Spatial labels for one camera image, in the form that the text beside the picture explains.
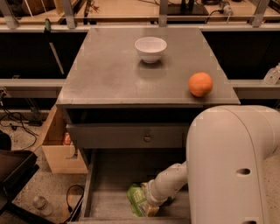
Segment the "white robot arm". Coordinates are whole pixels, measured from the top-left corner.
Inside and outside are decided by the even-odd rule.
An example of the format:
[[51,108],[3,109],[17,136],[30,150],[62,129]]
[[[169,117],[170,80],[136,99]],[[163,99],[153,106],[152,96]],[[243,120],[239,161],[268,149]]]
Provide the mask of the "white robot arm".
[[192,224],[270,224],[263,160],[280,147],[280,113],[219,106],[200,113],[186,138],[186,161],[148,182],[152,207],[189,187]]

